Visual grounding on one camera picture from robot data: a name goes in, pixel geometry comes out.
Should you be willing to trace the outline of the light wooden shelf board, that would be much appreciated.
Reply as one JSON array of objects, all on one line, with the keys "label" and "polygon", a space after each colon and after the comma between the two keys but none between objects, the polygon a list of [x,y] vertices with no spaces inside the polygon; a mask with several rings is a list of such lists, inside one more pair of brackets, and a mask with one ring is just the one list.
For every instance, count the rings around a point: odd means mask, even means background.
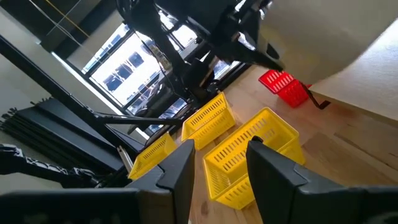
[{"label": "light wooden shelf board", "polygon": [[353,63],[310,91],[398,126],[398,18]]}]

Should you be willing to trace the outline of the large window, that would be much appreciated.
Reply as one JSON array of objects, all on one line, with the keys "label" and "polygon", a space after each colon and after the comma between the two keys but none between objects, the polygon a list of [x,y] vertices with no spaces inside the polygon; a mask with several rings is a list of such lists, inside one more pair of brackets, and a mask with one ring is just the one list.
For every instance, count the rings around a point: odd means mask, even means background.
[{"label": "large window", "polygon": [[[135,114],[149,99],[151,91],[163,79],[163,73],[148,47],[153,40],[139,33],[130,31],[128,25],[119,21],[118,27],[93,57],[83,66],[81,72],[98,84],[103,92],[111,95],[113,101],[128,112]],[[189,50],[199,48],[197,35],[187,26],[182,25],[173,31],[169,40],[173,47],[185,57]],[[214,67],[215,79],[225,77],[239,62],[231,65],[218,61]]]}]

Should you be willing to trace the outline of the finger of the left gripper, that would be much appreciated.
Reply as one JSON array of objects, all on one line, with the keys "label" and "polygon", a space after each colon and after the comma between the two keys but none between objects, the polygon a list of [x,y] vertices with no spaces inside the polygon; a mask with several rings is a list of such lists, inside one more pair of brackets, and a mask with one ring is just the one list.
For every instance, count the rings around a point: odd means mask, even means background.
[{"label": "finger of the left gripper", "polygon": [[227,59],[232,61],[239,61],[251,65],[260,65],[272,70],[284,70],[284,64],[280,60],[276,60],[258,50],[251,50],[240,42],[224,44],[223,52],[226,53]]}]

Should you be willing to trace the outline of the silver metal bracket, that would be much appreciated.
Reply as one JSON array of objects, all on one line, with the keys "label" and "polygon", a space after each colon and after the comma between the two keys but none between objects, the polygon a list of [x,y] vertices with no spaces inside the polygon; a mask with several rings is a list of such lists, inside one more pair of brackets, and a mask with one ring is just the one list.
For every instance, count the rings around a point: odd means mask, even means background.
[{"label": "silver metal bracket", "polygon": [[122,159],[122,162],[127,170],[127,173],[129,174],[133,167],[133,162],[132,162],[131,158],[129,157],[129,154],[121,146],[117,147],[117,151]]}]

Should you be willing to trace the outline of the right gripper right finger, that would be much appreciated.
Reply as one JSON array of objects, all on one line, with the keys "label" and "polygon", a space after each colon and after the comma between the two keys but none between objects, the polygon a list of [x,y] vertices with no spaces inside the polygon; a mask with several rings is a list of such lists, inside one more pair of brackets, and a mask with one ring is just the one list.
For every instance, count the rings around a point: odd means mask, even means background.
[{"label": "right gripper right finger", "polygon": [[247,146],[249,181],[264,224],[359,224],[360,193],[264,145]]}]

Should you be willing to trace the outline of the red slotted plastic basket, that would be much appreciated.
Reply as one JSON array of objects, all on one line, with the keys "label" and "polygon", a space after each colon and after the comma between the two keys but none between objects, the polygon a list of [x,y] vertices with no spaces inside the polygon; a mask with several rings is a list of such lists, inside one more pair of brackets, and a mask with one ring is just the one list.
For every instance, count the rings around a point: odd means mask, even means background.
[{"label": "red slotted plastic basket", "polygon": [[268,70],[258,78],[258,81],[292,108],[309,99],[302,84],[287,72]]}]

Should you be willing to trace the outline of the yellow slotted plastic basket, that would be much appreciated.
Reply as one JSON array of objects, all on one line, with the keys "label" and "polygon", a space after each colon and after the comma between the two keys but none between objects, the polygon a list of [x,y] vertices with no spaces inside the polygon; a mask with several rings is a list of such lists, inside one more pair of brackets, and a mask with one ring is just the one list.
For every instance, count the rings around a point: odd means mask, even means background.
[{"label": "yellow slotted plastic basket", "polygon": [[305,164],[299,132],[270,108],[263,108],[203,157],[210,200],[236,210],[254,201],[246,162],[248,142],[254,136],[296,163]]},{"label": "yellow slotted plastic basket", "polygon": [[194,140],[199,151],[235,124],[233,111],[221,92],[183,122],[182,142]]},{"label": "yellow slotted plastic basket", "polygon": [[136,157],[128,178],[139,179],[173,153],[176,148],[177,145],[170,134],[163,134]]}]

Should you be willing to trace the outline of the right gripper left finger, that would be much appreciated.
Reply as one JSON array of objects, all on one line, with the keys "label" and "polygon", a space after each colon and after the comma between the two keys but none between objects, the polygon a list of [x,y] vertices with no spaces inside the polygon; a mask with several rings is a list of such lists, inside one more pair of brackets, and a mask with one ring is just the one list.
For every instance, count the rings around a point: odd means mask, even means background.
[{"label": "right gripper left finger", "polygon": [[195,143],[189,139],[128,185],[137,189],[137,224],[189,224],[195,179]]}]

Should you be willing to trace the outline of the stack of black panels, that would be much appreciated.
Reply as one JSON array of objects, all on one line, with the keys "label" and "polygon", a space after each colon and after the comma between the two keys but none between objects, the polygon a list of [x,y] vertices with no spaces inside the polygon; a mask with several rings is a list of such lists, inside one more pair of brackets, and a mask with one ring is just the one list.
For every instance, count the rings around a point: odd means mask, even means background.
[{"label": "stack of black panels", "polygon": [[63,167],[105,175],[123,166],[113,145],[53,98],[10,108],[0,115],[0,130]]}]

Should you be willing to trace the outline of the black horizontal frame strut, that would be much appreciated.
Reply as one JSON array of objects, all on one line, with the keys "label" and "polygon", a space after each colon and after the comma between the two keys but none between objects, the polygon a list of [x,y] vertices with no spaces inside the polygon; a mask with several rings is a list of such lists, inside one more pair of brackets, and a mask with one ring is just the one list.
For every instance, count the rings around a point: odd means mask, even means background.
[{"label": "black horizontal frame strut", "polygon": [[153,124],[178,125],[183,120],[178,118],[142,118],[137,116],[122,116],[116,114],[95,113],[94,117],[104,124],[133,124],[138,126],[150,126]]}]

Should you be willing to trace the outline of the black diagonal frame beam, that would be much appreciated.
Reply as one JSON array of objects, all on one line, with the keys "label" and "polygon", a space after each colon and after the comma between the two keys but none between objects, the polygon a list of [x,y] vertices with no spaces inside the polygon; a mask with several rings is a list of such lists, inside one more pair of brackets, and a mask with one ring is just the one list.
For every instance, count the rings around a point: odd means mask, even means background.
[{"label": "black diagonal frame beam", "polygon": [[52,97],[66,106],[113,146],[122,147],[127,150],[132,157],[136,157],[143,151],[144,146],[142,144],[127,136],[127,134],[120,136],[117,130],[111,127],[112,124],[131,124],[135,119],[124,118],[118,115],[101,114],[93,111],[89,106],[83,104],[71,93],[66,91],[64,87],[59,85],[52,77],[38,67],[1,34],[0,54],[18,69],[22,70],[28,77],[33,79],[33,81],[44,90],[49,92]]}]

